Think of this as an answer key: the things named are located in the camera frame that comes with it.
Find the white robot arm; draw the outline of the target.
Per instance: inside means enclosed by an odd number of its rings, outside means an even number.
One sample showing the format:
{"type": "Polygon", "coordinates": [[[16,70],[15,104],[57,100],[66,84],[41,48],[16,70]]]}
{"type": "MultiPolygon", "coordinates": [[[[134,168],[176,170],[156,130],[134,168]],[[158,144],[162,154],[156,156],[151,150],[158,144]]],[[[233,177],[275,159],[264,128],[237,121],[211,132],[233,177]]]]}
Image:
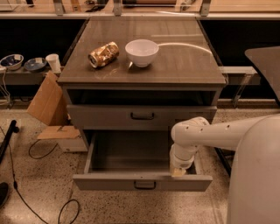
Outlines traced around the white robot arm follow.
{"type": "Polygon", "coordinates": [[[200,145],[234,151],[227,224],[280,224],[280,115],[210,124],[203,117],[171,129],[170,172],[181,177],[200,145]]]}

